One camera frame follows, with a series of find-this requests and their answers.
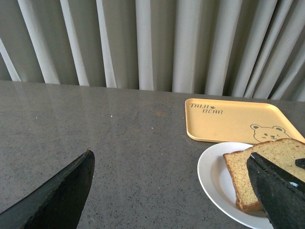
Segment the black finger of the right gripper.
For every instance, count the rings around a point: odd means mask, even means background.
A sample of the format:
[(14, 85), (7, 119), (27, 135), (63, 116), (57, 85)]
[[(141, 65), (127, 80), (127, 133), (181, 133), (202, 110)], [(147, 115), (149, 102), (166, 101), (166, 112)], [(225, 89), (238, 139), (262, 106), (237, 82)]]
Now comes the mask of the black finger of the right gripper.
[(305, 158), (296, 159), (295, 165), (299, 168), (305, 169)]

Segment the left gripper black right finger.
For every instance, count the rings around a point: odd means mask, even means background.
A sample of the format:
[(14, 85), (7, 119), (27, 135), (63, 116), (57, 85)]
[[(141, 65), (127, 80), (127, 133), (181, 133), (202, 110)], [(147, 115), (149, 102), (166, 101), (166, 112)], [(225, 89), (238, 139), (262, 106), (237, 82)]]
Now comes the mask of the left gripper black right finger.
[(250, 182), (274, 229), (305, 227), (305, 182), (257, 152), (246, 162)]

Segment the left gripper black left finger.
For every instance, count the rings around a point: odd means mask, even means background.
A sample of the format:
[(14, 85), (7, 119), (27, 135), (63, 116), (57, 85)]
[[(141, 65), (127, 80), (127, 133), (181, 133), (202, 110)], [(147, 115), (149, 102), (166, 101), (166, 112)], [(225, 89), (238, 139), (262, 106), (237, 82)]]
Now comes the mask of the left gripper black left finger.
[(90, 150), (0, 214), (2, 229), (75, 229), (92, 185)]

